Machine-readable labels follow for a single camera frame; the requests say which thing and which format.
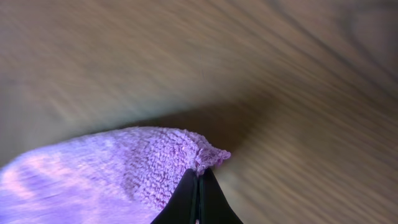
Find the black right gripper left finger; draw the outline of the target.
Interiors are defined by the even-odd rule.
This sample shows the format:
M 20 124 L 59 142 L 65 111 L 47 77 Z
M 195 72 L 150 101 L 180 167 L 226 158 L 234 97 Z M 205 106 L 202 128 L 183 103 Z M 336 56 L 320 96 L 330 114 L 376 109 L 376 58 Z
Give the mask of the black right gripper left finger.
M 164 209 L 151 224 L 196 224 L 198 177 L 187 169 Z

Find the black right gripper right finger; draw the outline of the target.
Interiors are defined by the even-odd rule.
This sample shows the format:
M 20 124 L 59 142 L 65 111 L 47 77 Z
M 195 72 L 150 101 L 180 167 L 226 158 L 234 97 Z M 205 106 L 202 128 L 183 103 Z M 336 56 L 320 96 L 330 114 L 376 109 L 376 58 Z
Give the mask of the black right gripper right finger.
M 199 223 L 243 224 L 224 196 L 210 168 L 199 176 Z

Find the purple microfiber cloth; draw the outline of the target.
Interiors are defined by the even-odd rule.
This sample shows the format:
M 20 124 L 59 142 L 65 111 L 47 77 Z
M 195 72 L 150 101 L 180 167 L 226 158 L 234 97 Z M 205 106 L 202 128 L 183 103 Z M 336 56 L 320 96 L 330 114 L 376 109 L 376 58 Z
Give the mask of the purple microfiber cloth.
M 1 169 L 1 222 L 150 223 L 187 169 L 228 151 L 187 130 L 133 127 L 25 152 Z

